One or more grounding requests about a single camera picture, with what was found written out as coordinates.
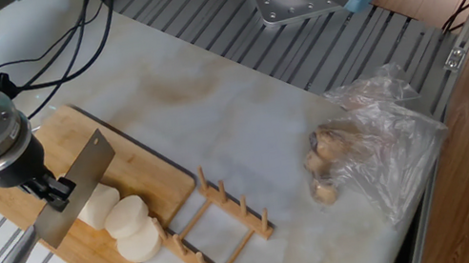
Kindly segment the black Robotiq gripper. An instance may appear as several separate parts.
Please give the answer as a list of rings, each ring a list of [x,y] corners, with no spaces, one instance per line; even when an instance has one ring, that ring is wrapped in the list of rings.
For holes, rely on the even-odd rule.
[[[51,177],[44,164],[45,151],[32,136],[23,153],[5,169],[0,170],[0,188],[19,187],[26,193],[43,199],[55,211],[62,212],[69,204],[75,183],[65,177]]]

